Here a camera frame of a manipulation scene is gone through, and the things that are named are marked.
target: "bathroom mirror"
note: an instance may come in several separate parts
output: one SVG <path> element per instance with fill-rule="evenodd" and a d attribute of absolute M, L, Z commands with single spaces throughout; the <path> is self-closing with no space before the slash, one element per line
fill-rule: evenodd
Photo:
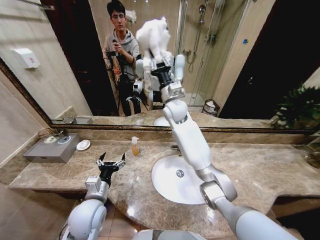
<path fill-rule="evenodd" d="M 50 124 L 168 127 L 157 79 L 134 67 L 137 30 L 165 17 L 200 127 L 319 128 L 318 2 L 121 0 L 111 16 L 110 2 L 0 3 L 1 70 Z"/>

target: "shower head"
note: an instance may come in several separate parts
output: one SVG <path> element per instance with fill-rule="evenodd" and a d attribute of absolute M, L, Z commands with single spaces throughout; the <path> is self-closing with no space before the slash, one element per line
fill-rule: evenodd
<path fill-rule="evenodd" d="M 200 18 L 199 18 L 199 24 L 204 24 L 205 23 L 205 11 L 206 11 L 206 6 L 205 5 L 200 5 L 199 6 L 199 13 L 200 13 Z"/>

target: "glass shower enclosure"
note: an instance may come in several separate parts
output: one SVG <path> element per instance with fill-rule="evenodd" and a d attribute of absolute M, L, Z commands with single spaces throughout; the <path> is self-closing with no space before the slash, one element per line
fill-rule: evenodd
<path fill-rule="evenodd" d="M 248 0 L 180 0 L 175 55 L 185 56 L 188 106 L 211 99 Z"/>

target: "marble countertop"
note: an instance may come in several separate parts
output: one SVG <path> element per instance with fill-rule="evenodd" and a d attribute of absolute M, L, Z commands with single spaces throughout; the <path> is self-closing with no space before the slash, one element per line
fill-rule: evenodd
<path fill-rule="evenodd" d="M 204 128 L 272 128 L 266 119 L 223 119 L 201 112 L 190 111 L 192 119 Z M 153 126 L 154 121 L 163 116 L 162 110 L 152 110 L 131 116 L 78 116 L 92 118 L 93 124 Z"/>
<path fill-rule="evenodd" d="M 152 229 L 187 230 L 205 238 L 232 236 L 219 212 L 205 204 L 185 205 L 163 198 L 155 190 L 152 167 L 164 156 L 176 154 L 170 142 L 140 142 L 133 156 L 128 141 L 91 141 L 86 151 L 76 151 L 67 164 L 30 163 L 10 184 L 11 188 L 85 192 L 88 176 L 97 176 L 97 159 L 107 161 L 126 154 L 126 166 L 112 176 L 109 199 L 130 219 Z M 266 214 L 281 195 L 319 196 L 320 169 L 305 161 L 306 152 L 291 145 L 211 143 L 211 161 L 232 180 L 236 205 L 253 207 Z"/>

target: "green plant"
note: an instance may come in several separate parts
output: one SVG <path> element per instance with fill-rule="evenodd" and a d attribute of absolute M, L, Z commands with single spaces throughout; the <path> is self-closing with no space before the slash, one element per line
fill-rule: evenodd
<path fill-rule="evenodd" d="M 304 125 L 303 121 L 320 124 L 320 88 L 305 87 L 303 84 L 284 96 L 284 102 L 275 110 L 278 121 L 273 125 L 285 128 Z"/>

